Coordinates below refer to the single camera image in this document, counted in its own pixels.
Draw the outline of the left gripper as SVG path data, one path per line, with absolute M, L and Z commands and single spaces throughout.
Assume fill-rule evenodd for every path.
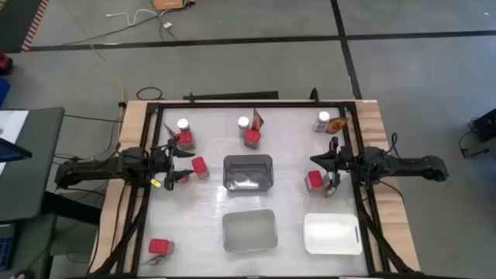
M 173 181 L 179 181 L 193 173 L 193 170 L 174 170 L 174 157 L 188 158 L 193 157 L 195 154 L 173 147 L 173 145 L 167 144 L 152 147 L 150 150 L 151 169 L 155 173 L 165 173 L 163 186 L 168 191 L 174 190 Z

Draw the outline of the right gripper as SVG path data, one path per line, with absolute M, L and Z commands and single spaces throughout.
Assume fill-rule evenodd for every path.
M 338 147 L 339 139 L 337 136 L 333 136 L 329 142 L 329 150 L 325 153 L 311 156 L 310 159 L 332 173 L 331 185 L 333 187 L 338 187 L 341 183 L 342 178 L 339 171 L 349 173 L 352 183 L 358 183 L 361 186 L 363 184 L 363 168 L 359 165 L 358 157 L 353 155 L 349 147 L 345 146 L 340 150 L 338 150 Z

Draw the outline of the red-lidded smoked paprika tin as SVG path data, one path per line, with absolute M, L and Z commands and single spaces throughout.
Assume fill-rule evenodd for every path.
M 260 138 L 260 132 L 252 129 L 246 130 L 243 134 L 244 145 L 255 150 L 259 148 Z
M 208 167 L 203 157 L 196 157 L 191 163 L 199 179 L 205 179 L 209 176 Z
M 148 252 L 153 255 L 166 256 L 174 252 L 175 243 L 168 239 L 151 239 Z
M 318 170 L 311 170 L 306 174 L 305 187 L 311 193 L 321 192 L 324 189 L 324 181 Z
M 195 138 L 192 131 L 185 130 L 177 134 L 177 147 L 181 150 L 193 150 L 195 148 Z

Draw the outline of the orange taco seasoning packet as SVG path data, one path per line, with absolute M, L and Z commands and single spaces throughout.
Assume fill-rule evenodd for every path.
M 173 131 L 171 128 L 169 128 L 166 124 L 163 123 L 163 126 L 166 129 L 167 134 L 169 136 L 169 139 L 167 141 L 176 143 L 180 139 L 180 135 L 175 131 Z
M 259 132 L 263 124 L 264 124 L 263 118 L 261 117 L 259 112 L 256 109 L 254 109 L 251 129 Z
M 347 122 L 348 118 L 346 117 L 332 118 L 326 124 L 325 132 L 331 135 L 336 134 L 347 125 Z

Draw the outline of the wooden table board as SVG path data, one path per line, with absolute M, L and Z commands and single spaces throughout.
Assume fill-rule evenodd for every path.
M 345 107 L 345 113 L 352 119 L 347 126 L 352 128 L 351 144 L 353 151 L 365 146 L 388 147 L 388 139 L 384 130 L 379 105 L 375 100 L 335 100 L 335 104 Z M 136 146 L 144 138 L 146 148 L 152 144 L 153 132 L 158 128 L 157 113 L 148 112 L 152 101 L 130 101 L 123 113 L 123 124 L 120 125 L 119 143 L 122 148 Z M 418 255 L 412 239 L 405 202 L 398 194 L 400 184 L 395 177 L 386 177 L 382 184 L 374 188 L 377 214 L 381 221 L 384 238 L 396 254 L 414 270 L 419 270 Z M 97 270 L 109 257 L 115 245 L 112 238 L 120 240 L 123 234 L 125 214 L 129 211 L 130 202 L 141 202 L 140 198 L 131 196 L 131 188 L 122 180 L 111 180 L 102 207 L 98 237 L 95 239 L 90 271 Z

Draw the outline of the dark grey plastic bin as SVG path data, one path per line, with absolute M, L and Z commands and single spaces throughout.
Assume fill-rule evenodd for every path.
M 223 161 L 223 186 L 230 192 L 262 192 L 274 185 L 273 160 L 267 154 L 228 155 Z

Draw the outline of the white plastic bin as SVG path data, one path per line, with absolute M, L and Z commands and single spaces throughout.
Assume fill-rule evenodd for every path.
M 358 218 L 344 213 L 308 213 L 304 244 L 310 254 L 358 256 L 363 252 Z

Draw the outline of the black flat bar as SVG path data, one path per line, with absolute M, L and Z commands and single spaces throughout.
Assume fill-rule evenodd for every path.
M 238 93 L 222 93 L 216 95 L 194 95 L 190 93 L 183 97 L 184 100 L 274 100 L 279 99 L 277 91 L 253 91 L 253 92 L 238 92 Z

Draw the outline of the pale grey plastic bin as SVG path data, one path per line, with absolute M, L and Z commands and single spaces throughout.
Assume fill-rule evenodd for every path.
M 278 245 L 275 214 L 270 209 L 231 212 L 222 217 L 222 240 L 229 253 L 273 249 Z

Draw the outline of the grey desk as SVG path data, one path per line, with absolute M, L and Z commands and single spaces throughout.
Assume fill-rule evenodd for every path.
M 7 163 L 0 174 L 0 222 L 41 212 L 64 113 L 61 107 L 29 111 L 16 144 L 32 156 Z

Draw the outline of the orange box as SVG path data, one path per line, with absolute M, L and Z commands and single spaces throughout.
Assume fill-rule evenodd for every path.
M 182 9 L 186 0 L 153 0 L 153 5 L 157 10 Z

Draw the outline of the white paper sheet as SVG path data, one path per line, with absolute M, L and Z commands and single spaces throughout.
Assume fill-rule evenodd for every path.
M 0 138 L 15 143 L 28 114 L 26 110 L 0 110 Z

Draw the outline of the blue object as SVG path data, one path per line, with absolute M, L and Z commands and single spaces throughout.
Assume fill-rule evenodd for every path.
M 0 77 L 0 108 L 5 102 L 5 99 L 9 93 L 10 88 L 11 88 L 10 83 L 6 79 Z

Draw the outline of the blue crate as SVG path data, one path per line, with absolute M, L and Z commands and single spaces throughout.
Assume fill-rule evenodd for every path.
M 0 271 L 8 270 L 15 252 L 15 224 L 0 224 Z

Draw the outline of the black mat striped edge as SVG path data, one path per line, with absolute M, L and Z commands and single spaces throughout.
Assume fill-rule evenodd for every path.
M 28 51 L 48 3 L 49 0 L 0 0 L 0 51 Z

